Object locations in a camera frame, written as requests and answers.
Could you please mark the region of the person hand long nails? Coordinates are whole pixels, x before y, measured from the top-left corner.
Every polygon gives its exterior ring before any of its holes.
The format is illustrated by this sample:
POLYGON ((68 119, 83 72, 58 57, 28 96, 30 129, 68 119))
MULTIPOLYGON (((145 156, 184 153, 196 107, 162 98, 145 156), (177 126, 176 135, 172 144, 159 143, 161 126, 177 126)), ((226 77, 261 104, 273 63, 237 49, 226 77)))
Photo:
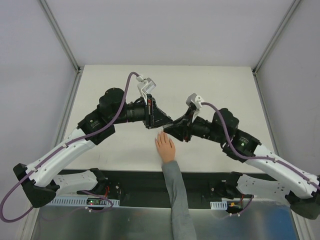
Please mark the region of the person hand long nails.
POLYGON ((164 164, 167 164, 175 160, 175 144, 165 132, 161 131, 157 134, 157 137, 155 139, 155 146, 164 164))

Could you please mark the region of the grey sleeved forearm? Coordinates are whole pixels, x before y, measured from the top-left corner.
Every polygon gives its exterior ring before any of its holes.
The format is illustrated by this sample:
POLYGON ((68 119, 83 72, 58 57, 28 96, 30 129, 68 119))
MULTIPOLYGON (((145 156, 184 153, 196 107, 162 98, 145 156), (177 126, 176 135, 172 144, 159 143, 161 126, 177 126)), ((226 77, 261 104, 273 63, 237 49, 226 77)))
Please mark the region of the grey sleeved forearm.
POLYGON ((173 160, 162 165, 171 207, 171 226, 175 240, 196 240, 197 234, 189 212, 187 191, 178 163, 173 160))

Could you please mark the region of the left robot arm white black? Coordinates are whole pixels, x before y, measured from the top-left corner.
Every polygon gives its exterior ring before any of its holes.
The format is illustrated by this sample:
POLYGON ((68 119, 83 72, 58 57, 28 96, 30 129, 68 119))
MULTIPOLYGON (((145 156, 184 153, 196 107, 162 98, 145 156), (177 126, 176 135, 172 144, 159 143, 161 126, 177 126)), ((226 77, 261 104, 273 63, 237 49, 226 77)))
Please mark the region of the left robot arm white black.
POLYGON ((126 103, 125 92, 110 88, 100 97, 96 109, 81 120, 71 134, 41 159, 13 171, 34 208, 50 203, 56 196, 88 191, 104 194, 107 179, 98 168, 61 175, 60 172, 77 157, 98 146, 116 132, 115 125, 143 122, 156 129, 173 122, 156 104, 151 94, 126 103))

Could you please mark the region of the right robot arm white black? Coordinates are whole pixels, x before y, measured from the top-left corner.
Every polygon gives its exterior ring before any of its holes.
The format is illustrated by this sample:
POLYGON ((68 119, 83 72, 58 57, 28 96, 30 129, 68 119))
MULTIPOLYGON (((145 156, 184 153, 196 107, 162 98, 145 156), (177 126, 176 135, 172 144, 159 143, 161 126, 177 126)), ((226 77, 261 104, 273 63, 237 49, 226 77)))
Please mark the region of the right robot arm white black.
POLYGON ((231 172, 228 178, 214 186, 213 191, 222 198, 234 199, 239 195, 270 199, 297 215, 315 220, 320 215, 320 178, 287 162, 260 140, 238 128, 239 120, 227 109, 214 108, 212 121, 194 117, 196 109, 187 112, 163 131, 181 142, 193 136, 220 144, 229 158, 257 168, 272 180, 254 178, 248 174, 231 172))

